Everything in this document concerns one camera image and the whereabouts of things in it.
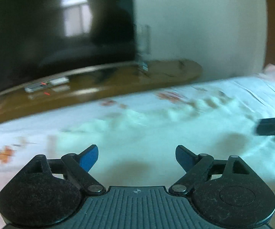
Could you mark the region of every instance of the wooden shelf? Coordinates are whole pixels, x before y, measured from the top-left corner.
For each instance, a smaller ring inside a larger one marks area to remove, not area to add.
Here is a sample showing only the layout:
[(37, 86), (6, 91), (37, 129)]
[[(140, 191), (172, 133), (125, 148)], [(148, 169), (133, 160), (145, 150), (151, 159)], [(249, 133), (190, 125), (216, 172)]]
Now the wooden shelf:
[(0, 123), (87, 101), (183, 85), (201, 74), (198, 63), (185, 59), (150, 61), (148, 72), (131, 65), (69, 76), (67, 84), (33, 93), (22, 88), (1, 96)]

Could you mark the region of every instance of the silver screw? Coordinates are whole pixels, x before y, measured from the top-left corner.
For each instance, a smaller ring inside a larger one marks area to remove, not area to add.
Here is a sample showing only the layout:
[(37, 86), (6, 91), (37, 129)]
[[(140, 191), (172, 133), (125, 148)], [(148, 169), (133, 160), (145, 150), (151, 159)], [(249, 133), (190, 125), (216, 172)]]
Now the silver screw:
[(93, 184), (91, 186), (88, 187), (88, 190), (94, 193), (99, 193), (100, 191), (103, 190), (103, 187), (101, 185), (98, 184)]
[(171, 189), (175, 192), (184, 192), (186, 190), (186, 187), (181, 184), (176, 184), (176, 185), (173, 185)]

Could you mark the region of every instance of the window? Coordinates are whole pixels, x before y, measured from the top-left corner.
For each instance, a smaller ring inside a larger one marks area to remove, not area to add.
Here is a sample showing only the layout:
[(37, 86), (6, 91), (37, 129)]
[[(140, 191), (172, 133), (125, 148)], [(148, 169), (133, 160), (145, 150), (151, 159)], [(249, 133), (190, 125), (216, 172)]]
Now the window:
[(77, 36), (89, 33), (92, 14), (87, 0), (62, 0), (64, 7), (65, 36)]

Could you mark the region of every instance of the wall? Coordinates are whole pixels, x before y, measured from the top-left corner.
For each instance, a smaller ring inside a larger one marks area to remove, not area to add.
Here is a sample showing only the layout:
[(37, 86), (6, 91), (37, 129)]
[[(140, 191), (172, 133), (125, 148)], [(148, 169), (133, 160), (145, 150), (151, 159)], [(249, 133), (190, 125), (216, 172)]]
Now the wall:
[(201, 81), (262, 69), (265, 0), (135, 0), (135, 13), (151, 27), (149, 59), (192, 59), (204, 68)]

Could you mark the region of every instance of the black television screen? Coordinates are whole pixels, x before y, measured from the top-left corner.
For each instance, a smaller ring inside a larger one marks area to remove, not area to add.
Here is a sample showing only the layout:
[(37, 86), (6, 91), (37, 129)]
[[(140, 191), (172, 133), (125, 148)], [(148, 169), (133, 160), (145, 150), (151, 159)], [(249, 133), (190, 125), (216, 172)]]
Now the black television screen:
[(0, 91), (135, 58), (132, 0), (0, 0)]

